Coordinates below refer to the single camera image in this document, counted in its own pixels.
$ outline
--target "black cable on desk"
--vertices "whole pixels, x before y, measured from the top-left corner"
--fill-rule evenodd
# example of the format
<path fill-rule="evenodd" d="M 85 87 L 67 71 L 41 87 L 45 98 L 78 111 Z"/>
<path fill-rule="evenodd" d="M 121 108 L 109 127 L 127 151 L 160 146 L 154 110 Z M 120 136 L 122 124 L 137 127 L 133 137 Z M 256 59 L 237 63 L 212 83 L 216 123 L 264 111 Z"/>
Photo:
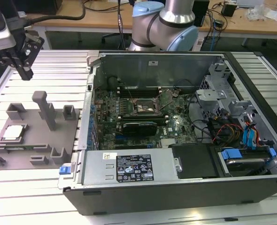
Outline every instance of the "black cable on desk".
<path fill-rule="evenodd" d="M 110 7 L 110 8 L 96 9 L 96 8 L 89 8 L 89 7 L 85 6 L 86 9 L 91 10 L 91 11 L 94 11 L 94 12 L 99 12 L 99 13 L 111 13 L 111 12 L 113 12 L 113 10 L 117 10 L 118 7 L 119 7 L 119 5 L 113 6 L 113 7 Z"/>
<path fill-rule="evenodd" d="M 119 33 L 121 37 L 122 47 L 123 47 L 123 50 L 126 50 L 125 42 L 124 42 L 124 34 L 123 34 L 123 20 L 121 16 L 121 0 L 118 0 L 118 26 L 119 26 Z"/>
<path fill-rule="evenodd" d="M 85 17 L 85 6 L 82 1 L 79 1 L 82 5 L 82 14 L 80 16 L 68 16 L 68 15 L 45 15 L 39 18 L 35 19 L 29 19 L 25 25 L 26 26 L 31 26 L 35 23 L 46 21 L 46 20 L 82 20 Z"/>

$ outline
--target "power supply label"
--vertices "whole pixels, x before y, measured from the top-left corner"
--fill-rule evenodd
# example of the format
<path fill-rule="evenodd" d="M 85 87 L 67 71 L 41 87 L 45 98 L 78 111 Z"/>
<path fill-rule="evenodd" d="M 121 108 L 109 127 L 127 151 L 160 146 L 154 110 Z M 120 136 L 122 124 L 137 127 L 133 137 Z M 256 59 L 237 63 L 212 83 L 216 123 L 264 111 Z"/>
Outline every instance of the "power supply label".
<path fill-rule="evenodd" d="M 120 183 L 154 180 L 151 155 L 117 156 L 116 180 Z"/>

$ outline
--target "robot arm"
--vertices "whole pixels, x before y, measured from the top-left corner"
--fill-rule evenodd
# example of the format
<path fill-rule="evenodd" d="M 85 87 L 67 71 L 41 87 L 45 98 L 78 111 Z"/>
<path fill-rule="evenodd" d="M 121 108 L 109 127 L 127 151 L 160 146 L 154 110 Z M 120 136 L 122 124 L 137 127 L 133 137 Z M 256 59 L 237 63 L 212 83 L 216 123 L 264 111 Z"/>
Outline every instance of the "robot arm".
<path fill-rule="evenodd" d="M 32 78 L 31 66 L 44 43 L 25 31 L 27 22 L 12 0 L 0 0 L 0 64 L 16 68 L 23 80 Z"/>
<path fill-rule="evenodd" d="M 194 0 L 141 2 L 133 8 L 131 51 L 189 51 L 198 37 Z"/>

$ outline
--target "connector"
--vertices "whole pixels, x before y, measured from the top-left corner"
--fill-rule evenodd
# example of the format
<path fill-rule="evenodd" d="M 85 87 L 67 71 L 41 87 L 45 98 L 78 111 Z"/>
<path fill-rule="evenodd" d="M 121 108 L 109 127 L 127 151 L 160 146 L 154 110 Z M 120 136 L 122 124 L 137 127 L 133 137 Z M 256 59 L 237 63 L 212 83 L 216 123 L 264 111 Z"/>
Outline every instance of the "connector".
<path fill-rule="evenodd" d="M 216 28 L 222 28 L 224 26 L 224 22 L 222 20 L 214 20 L 213 25 Z"/>

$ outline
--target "wooden desk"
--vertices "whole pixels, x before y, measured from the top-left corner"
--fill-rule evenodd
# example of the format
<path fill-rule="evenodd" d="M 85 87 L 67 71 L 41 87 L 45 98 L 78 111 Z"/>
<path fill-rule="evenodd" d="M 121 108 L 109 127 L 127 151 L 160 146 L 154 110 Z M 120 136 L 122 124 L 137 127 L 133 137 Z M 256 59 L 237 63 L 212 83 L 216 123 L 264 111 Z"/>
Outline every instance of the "wooden desk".
<path fill-rule="evenodd" d="M 209 8 L 221 0 L 211 0 Z M 277 0 L 266 0 L 266 6 L 276 10 Z M 95 9 L 109 8 L 115 6 L 116 3 L 106 1 L 88 2 L 86 6 Z M 131 33 L 132 29 L 132 7 L 128 4 L 121 6 L 124 33 Z M 77 16 L 82 12 L 81 5 L 78 0 L 63 0 L 62 7 L 58 11 L 58 15 Z M 228 26 L 221 33 L 222 37 L 239 37 L 239 38 L 267 38 L 277 39 L 277 22 L 271 19 L 265 21 L 248 21 L 245 17 L 246 9 L 237 9 L 233 17 L 227 17 Z M 29 18 L 35 18 L 40 15 L 29 15 Z M 214 13 L 215 19 L 221 19 L 217 13 Z M 209 31 L 209 18 L 206 16 L 204 24 L 199 28 L 199 38 L 201 41 Z M 50 49 L 46 31 L 76 31 L 76 32 L 118 32 L 117 12 L 100 13 L 90 10 L 86 11 L 86 16 L 80 21 L 69 20 L 49 20 L 37 23 L 34 30 L 46 40 L 44 48 Z"/>

